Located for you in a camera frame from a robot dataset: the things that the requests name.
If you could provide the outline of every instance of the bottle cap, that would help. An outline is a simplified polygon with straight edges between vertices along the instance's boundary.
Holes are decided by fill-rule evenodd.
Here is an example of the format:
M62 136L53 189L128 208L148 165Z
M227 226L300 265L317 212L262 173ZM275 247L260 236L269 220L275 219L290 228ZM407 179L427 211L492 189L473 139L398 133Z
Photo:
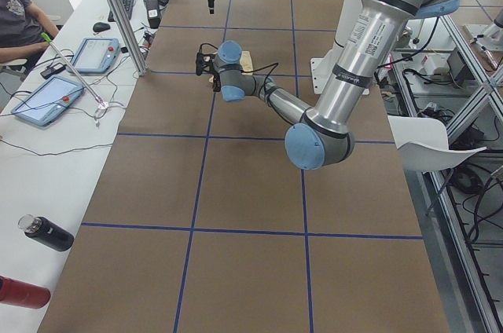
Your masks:
M33 233L38 228L39 220L33 215L26 214L18 222L17 226L26 233Z

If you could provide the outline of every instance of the person's arm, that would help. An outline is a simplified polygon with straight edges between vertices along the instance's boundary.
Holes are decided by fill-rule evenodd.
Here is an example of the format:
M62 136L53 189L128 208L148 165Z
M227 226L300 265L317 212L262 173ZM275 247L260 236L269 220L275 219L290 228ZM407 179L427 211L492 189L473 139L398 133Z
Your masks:
M45 41L37 42L31 45L15 46L13 48L0 48L0 62L10 62L18 58L28 58L29 56L43 52L49 44Z
M26 13L33 16L44 27L46 32L51 35L52 38L55 38L59 33L60 30L57 29L53 21L35 3L31 3L24 10Z

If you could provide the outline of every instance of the red bottle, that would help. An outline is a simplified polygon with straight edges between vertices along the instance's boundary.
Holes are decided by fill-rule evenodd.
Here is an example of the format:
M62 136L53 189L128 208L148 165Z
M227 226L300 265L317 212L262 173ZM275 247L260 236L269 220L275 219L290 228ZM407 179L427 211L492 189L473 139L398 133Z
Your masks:
M44 287L0 276L0 303L38 309L49 299L50 291Z

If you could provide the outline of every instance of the white label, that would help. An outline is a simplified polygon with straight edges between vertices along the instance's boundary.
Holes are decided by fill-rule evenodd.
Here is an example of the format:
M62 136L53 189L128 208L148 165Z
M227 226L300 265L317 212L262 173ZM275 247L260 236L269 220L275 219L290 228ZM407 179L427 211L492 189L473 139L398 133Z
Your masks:
M381 57L382 50L395 26L385 21L374 19L372 27L369 28L371 19L368 16L360 15L354 30L351 33L348 43L358 48L358 52L372 58Z

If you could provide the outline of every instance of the black bottle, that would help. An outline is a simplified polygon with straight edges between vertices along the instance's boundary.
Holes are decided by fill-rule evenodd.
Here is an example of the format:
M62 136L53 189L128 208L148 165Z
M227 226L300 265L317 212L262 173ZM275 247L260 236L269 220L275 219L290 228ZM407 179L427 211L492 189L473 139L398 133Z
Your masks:
M56 251L66 251L73 244L73 235L70 232L44 217L24 215L17 225L24 231L24 235Z

